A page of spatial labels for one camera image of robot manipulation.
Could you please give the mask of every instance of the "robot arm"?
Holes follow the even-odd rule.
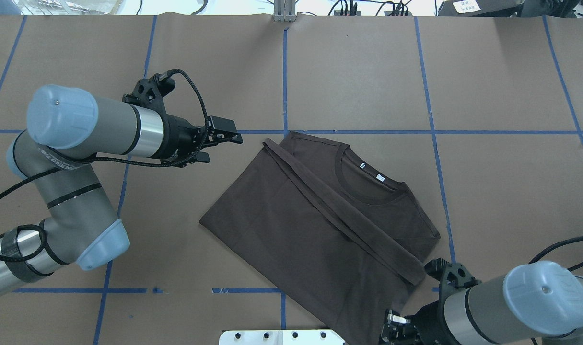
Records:
[[[204,126],[166,113],[163,97],[182,73],[197,92]],[[51,217],[0,236],[0,295],[77,262],[94,269],[124,253],[129,238],[89,163],[96,153],[160,159],[160,164],[208,163],[203,147],[243,139],[232,120],[207,116],[204,103],[184,72],[170,70],[142,79],[123,102],[92,96],[78,88],[46,85],[28,109],[28,129],[7,152],[11,170],[35,184]],[[26,260],[28,253],[37,253]]]
[[[439,300],[416,315],[388,310],[380,344],[492,345],[543,338],[583,345],[583,277],[554,262],[524,264],[482,284],[462,264],[432,260]]]

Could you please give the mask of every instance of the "black cable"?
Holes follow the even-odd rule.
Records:
[[[412,2],[413,0],[408,0],[406,3],[403,3],[402,0],[401,2],[398,3],[398,6],[396,7],[396,15],[399,15],[401,17],[405,17],[408,16],[408,3]]]
[[[379,9],[377,10],[377,14],[375,14],[375,17],[377,17],[377,15],[379,15],[379,12],[381,12],[381,9],[386,5],[386,4],[392,4],[392,12],[394,11],[396,4],[394,4],[394,2],[392,1],[386,1],[386,2],[382,2],[381,6],[379,6]]]
[[[15,184],[14,186],[11,186],[11,188],[8,188],[7,190],[5,190],[4,192],[0,193],[0,200],[2,200],[3,198],[5,198],[8,194],[11,194],[12,192],[14,192],[15,190],[17,190],[18,188],[21,188],[22,186],[35,181],[37,179],[39,179],[40,177],[44,177],[46,175],[51,175],[53,173],[56,173],[57,171],[59,171],[60,168],[53,168],[51,170],[47,170],[44,172],[41,172],[40,174],[36,174],[33,175],[32,177],[28,177],[27,179],[24,179],[23,181],[21,181],[20,183]],[[40,254],[40,252],[44,249],[44,247],[46,247],[47,244],[47,232],[44,231],[44,229],[42,227],[39,227],[38,225],[21,225],[17,228],[17,235],[19,232],[21,232],[22,230],[34,230],[38,232],[38,235],[40,237],[40,246],[31,254],[27,255],[27,256],[20,256],[20,257],[7,257],[5,255],[0,255],[0,261],[4,261],[4,262],[24,262],[27,260],[31,260],[33,258],[35,258],[38,254]]]
[[[195,92],[196,96],[198,97],[198,101],[200,101],[200,107],[202,107],[202,115],[204,115],[204,133],[202,133],[202,138],[200,139],[198,146],[196,146],[196,149],[193,150],[192,153],[189,153],[184,158],[182,158],[178,161],[171,161],[171,162],[167,162],[167,163],[142,163],[139,161],[116,159],[113,157],[88,157],[86,159],[78,160],[78,159],[73,159],[72,157],[67,157],[53,148],[50,148],[50,149],[55,154],[59,155],[60,157],[63,157],[64,159],[67,159],[67,160],[72,161],[74,163],[80,163],[80,164],[90,164],[90,163],[93,163],[95,161],[112,161],[115,163],[123,163],[123,164],[137,165],[137,166],[146,166],[148,168],[167,168],[169,166],[185,166],[187,163],[189,163],[192,159],[195,158],[195,156],[198,154],[198,152],[200,152],[200,150],[202,150],[202,148],[204,147],[204,144],[206,143],[206,139],[208,138],[208,132],[206,131],[206,129],[209,126],[208,114],[206,113],[206,106],[204,105],[204,100],[202,99],[202,95],[200,94],[200,91],[198,91],[198,88],[193,83],[191,78],[187,75],[187,73],[184,72],[184,70],[175,68],[175,69],[171,69],[171,70],[167,71],[166,74],[168,77],[171,77],[175,74],[180,74],[181,76],[185,77],[185,79],[187,80],[189,85],[191,85],[191,88],[193,88],[193,92]]]
[[[547,14],[552,13],[552,11],[554,11],[555,6],[556,6],[554,0],[545,0],[544,2],[548,6],[548,13]]]
[[[566,4],[568,4],[567,0],[564,0],[563,2],[559,3],[560,12],[558,13],[557,17],[562,18],[562,15],[564,14],[564,10],[566,9]]]
[[[377,0],[355,0],[355,2],[372,2],[373,4],[383,4],[384,1],[377,1]]]
[[[392,13],[390,13],[390,15],[394,15],[394,16],[402,15],[402,14],[401,14],[401,12],[403,12],[403,11],[404,11],[404,9],[403,9],[403,6],[404,6],[403,2],[402,2],[402,1],[401,1],[401,2],[399,2],[399,3],[396,5],[396,8],[395,8],[395,9],[393,9]]]
[[[554,249],[560,248],[560,247],[567,245],[567,244],[572,244],[572,243],[577,243],[577,242],[582,242],[582,241],[583,241],[583,236],[579,236],[579,237],[569,238],[568,240],[563,240],[563,241],[560,241],[558,243],[554,243],[554,244],[550,245],[549,247],[547,247],[546,249],[543,249],[539,254],[537,254],[537,256],[533,257],[532,260],[530,260],[529,264],[534,264],[535,262],[541,260],[541,258],[543,258],[545,255],[547,255],[548,253],[550,253]],[[572,271],[574,271],[578,268],[581,268],[581,267],[583,267],[583,262],[580,262],[579,264],[576,264],[576,265],[570,267],[568,270],[572,272]]]
[[[338,0],[334,3],[334,5],[332,5],[332,8],[330,9],[330,11],[328,12],[328,15],[332,14],[332,11],[334,10],[334,8],[336,7],[336,5],[338,5],[340,2],[340,13],[342,14],[342,2],[347,3],[347,0]]]
[[[203,0],[204,2],[202,3],[202,7],[200,7],[197,11],[195,11],[194,13],[192,13],[191,15],[196,15],[202,11],[204,11],[204,9],[206,8],[206,5],[208,4],[209,0]]]
[[[271,2],[270,0],[266,0],[266,2],[270,3],[270,5],[274,5],[274,2]]]

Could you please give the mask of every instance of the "folded t-shirt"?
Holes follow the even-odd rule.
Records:
[[[440,238],[404,183],[349,145],[291,132],[200,223],[351,345],[374,345]]]

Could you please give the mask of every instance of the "blue joint cap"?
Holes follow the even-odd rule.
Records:
[[[15,143],[17,142],[17,139],[19,137],[17,136],[13,141],[12,144],[8,147],[8,150],[6,151],[6,163],[8,164],[8,167],[11,169],[12,173],[17,175],[18,177],[21,177],[22,180],[26,179],[27,176],[24,175],[21,170],[19,170],[19,167],[17,166],[17,161],[15,161]]]
[[[128,234],[119,218],[85,249],[76,263],[83,271],[90,271],[123,254],[128,248]]]
[[[44,85],[27,111],[29,136],[42,145],[70,149],[84,142],[98,123],[98,103],[79,88]]]
[[[507,273],[502,291],[513,314],[537,332],[559,336],[583,327],[583,286],[555,262],[517,266]]]

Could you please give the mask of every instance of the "silver metal ring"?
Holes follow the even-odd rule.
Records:
[[[445,322],[451,334],[461,344],[493,345],[485,340],[471,324],[466,314],[464,298],[470,289],[458,292],[445,301]]]
[[[136,107],[140,116],[140,135],[134,149],[129,155],[151,157],[162,145],[164,139],[164,124],[160,115],[143,107]]]

